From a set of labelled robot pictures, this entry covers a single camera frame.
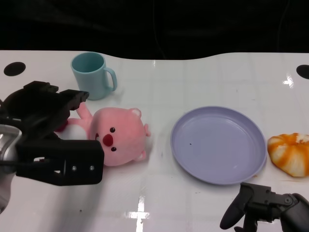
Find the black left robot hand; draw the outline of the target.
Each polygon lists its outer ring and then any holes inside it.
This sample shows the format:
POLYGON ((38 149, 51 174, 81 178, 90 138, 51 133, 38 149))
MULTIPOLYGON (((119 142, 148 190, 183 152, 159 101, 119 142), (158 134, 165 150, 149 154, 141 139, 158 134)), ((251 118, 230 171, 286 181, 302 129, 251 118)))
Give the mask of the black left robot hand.
POLYGON ((98 141, 62 140, 56 130, 89 94, 34 81, 0 103, 0 175, 56 186, 98 184, 104 152, 98 141))

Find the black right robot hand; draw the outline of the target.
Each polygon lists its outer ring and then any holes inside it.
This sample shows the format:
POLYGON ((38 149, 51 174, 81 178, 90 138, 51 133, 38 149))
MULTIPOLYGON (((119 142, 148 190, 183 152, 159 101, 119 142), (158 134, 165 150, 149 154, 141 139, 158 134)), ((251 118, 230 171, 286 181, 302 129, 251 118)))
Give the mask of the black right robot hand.
POLYGON ((271 187, 242 182, 239 193, 226 210, 220 228, 255 232, 258 222, 279 219, 283 232, 309 230, 309 202, 300 194, 277 194, 271 187))

